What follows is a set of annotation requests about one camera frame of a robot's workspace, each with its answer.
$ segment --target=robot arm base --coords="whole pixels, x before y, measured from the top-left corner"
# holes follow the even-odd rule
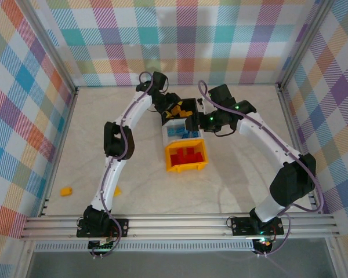
[[[122,237],[127,237],[129,220],[116,219],[122,229]],[[96,210],[92,205],[84,211],[83,218],[77,223],[76,237],[117,237],[118,228],[115,222],[109,219],[104,210]]]

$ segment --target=aluminum rail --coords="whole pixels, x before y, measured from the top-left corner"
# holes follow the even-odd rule
[[[290,238],[333,237],[339,235],[334,217],[330,214],[290,213]],[[252,239],[252,235],[232,236],[226,225],[229,216],[248,214],[177,214],[177,215],[116,215],[129,219],[128,236],[122,240],[216,240]],[[28,218],[22,240],[85,240],[76,237],[80,216]],[[282,217],[287,231],[288,219]]]

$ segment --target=black cable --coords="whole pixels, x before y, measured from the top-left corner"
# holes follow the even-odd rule
[[[235,130],[233,130],[232,132],[229,132],[227,134],[217,135],[216,132],[214,131],[214,134],[215,134],[216,137],[225,137],[225,136],[228,136],[228,135],[232,135],[233,133],[235,133]]]
[[[228,228],[232,229],[232,226],[229,226],[229,225],[228,225],[228,220],[231,219],[231,218],[235,218],[235,217],[236,217],[236,216],[229,216],[229,217],[227,218],[227,220],[226,220],[226,225],[227,225]]]
[[[79,221],[80,221],[80,219],[83,219],[83,218],[82,218],[82,217],[79,217],[79,218],[76,220],[76,226],[79,227],[79,228],[81,228],[81,227],[79,226]]]

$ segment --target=yellow block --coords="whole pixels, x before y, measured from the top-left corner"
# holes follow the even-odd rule
[[[172,116],[172,114],[171,114],[169,111],[165,111],[165,113],[166,113],[166,118],[167,118],[167,119],[170,118],[170,117]]]
[[[179,105],[176,105],[173,109],[172,109],[172,115],[173,116],[176,116],[178,115],[180,112],[180,106]]]
[[[114,196],[120,195],[121,193],[122,192],[121,192],[120,187],[116,186],[116,189],[115,189],[115,192],[114,192]]]
[[[179,112],[179,116],[182,117],[182,118],[186,117],[187,116],[187,112],[182,110],[182,111]]]
[[[64,187],[60,190],[60,196],[68,196],[72,194],[72,188],[71,187]]]

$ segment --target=wire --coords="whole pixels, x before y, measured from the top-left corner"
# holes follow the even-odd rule
[[[233,133],[235,133],[235,130],[227,133],[227,134],[221,134],[221,135],[217,135],[216,132],[214,131],[214,134],[216,137],[225,137],[225,136],[228,136],[228,135],[232,135]]]
[[[80,219],[83,219],[82,217],[79,217],[77,220],[76,220],[76,226],[81,228],[81,226],[79,226],[79,222],[80,222]]]
[[[125,149],[123,151],[123,153],[120,155],[120,156],[112,156],[109,163],[108,163],[108,166],[107,166],[107,169],[106,171],[104,172],[104,176],[103,176],[103,179],[102,179],[102,183],[101,183],[101,187],[100,187],[100,200],[101,200],[101,203],[103,205],[103,208],[104,208],[104,211],[107,213],[108,217],[114,221],[114,223],[116,224],[117,228],[118,228],[118,237],[117,237],[117,240],[115,242],[115,244],[113,245],[113,247],[111,248],[110,251],[108,251],[107,253],[105,254],[100,254],[99,257],[101,259],[111,255],[112,251],[116,248],[116,246],[118,245],[118,243],[120,242],[121,240],[121,236],[122,236],[122,229],[121,229],[121,226],[119,224],[119,222],[117,222],[117,220],[112,216],[112,214],[110,213],[110,211],[108,210],[107,206],[106,206],[106,203],[104,201],[104,197],[103,197],[103,193],[104,193],[104,184],[106,182],[106,177],[107,177],[107,174],[108,172],[110,171],[111,169],[111,166],[113,164],[113,161],[114,160],[120,160],[120,159],[123,159],[126,155],[126,153],[128,152],[128,139],[126,137],[126,134],[124,132],[124,128],[123,128],[123,124],[125,122],[125,119],[126,117],[128,116],[128,114],[130,113],[131,109],[148,93],[148,91],[152,88],[152,85],[153,85],[153,77],[152,75],[148,72],[148,71],[143,71],[140,75],[139,75],[139,82],[142,83],[142,75],[143,74],[148,74],[149,77],[151,78],[151,82],[150,82],[150,85],[148,86],[148,88],[146,89],[146,91],[144,91],[144,93],[136,100],[134,101],[130,106],[129,108],[126,110],[126,112],[124,113],[124,115],[122,116],[122,119],[121,119],[121,122],[120,122],[120,133],[121,133],[121,137],[123,138],[124,140],[124,146],[125,146]],[[95,259],[97,257],[97,255],[94,253],[94,249],[92,249],[92,255],[93,255],[93,258]]]
[[[204,85],[205,87],[205,92],[202,90],[202,87],[201,85]],[[308,167],[299,160],[299,158],[297,158],[295,155],[293,155],[290,150],[285,146],[285,144],[283,144],[274,134],[273,132],[271,132],[268,128],[266,128],[265,126],[263,126],[260,122],[258,122],[256,119],[254,119],[253,117],[250,117],[244,113],[241,113],[239,111],[236,111],[236,110],[233,110],[233,109],[229,109],[229,108],[226,108],[226,107],[223,107],[217,103],[215,103],[214,101],[212,101],[206,94],[208,92],[208,85],[205,83],[205,81],[203,80],[200,80],[198,81],[198,90],[200,91],[200,94],[204,97],[204,99],[206,99],[209,103],[211,103],[213,106],[219,108],[219,109],[222,109],[226,112],[229,112],[229,113],[233,113],[233,114],[236,114],[236,115],[239,115],[239,116],[242,116],[243,118],[245,119],[248,119],[250,120],[251,122],[253,122],[254,124],[256,124],[260,129],[263,129],[283,150],[285,153],[288,153],[288,155],[294,159],[300,167],[302,167],[304,169],[304,171],[308,174],[308,176],[312,179],[312,181],[314,182],[314,185],[316,186],[316,189],[317,189],[317,193],[318,193],[318,197],[320,199],[319,201],[319,206],[314,209],[314,210],[311,210],[309,208],[305,208],[305,207],[302,207],[298,204],[294,204],[292,203],[291,206],[295,206],[301,210],[304,210],[304,211],[307,211],[307,212],[310,212],[310,213],[317,213],[319,211],[322,210],[322,208],[324,207],[324,195],[323,195],[323,192],[322,192],[322,189],[321,189],[321,185],[320,183],[318,182],[318,179],[316,179],[316,177],[314,176],[314,174],[308,169]],[[286,210],[282,211],[279,213],[279,215],[282,215],[283,213],[285,213]]]
[[[232,226],[229,226],[229,225],[228,225],[228,220],[231,219],[231,218],[235,218],[235,217],[236,217],[236,216],[229,216],[229,217],[227,218],[227,220],[226,220],[226,225],[227,225],[228,228],[232,229]]]
[[[288,228],[288,231],[287,231],[287,233],[286,233],[286,236],[285,236],[284,240],[282,241],[282,243],[280,244],[280,246],[278,246],[275,250],[273,250],[273,251],[271,251],[271,252],[269,252],[269,253],[267,253],[267,254],[264,254],[264,253],[262,253],[262,252],[257,251],[259,254],[262,254],[262,255],[265,255],[265,256],[267,256],[267,255],[268,255],[268,256],[269,256],[269,255],[272,255],[272,254],[276,253],[278,250],[280,250],[280,249],[285,245],[285,243],[286,243],[286,241],[288,240],[288,237],[289,237],[289,235],[290,235],[290,231],[291,231],[291,217],[290,217],[290,215],[287,214],[287,213],[284,213],[283,215],[286,215],[287,218],[288,218],[288,221],[289,221],[289,228]]]
[[[272,225],[272,229],[273,229],[273,232],[274,232],[273,242],[275,242],[276,241],[277,232],[276,232],[276,228],[273,225]]]

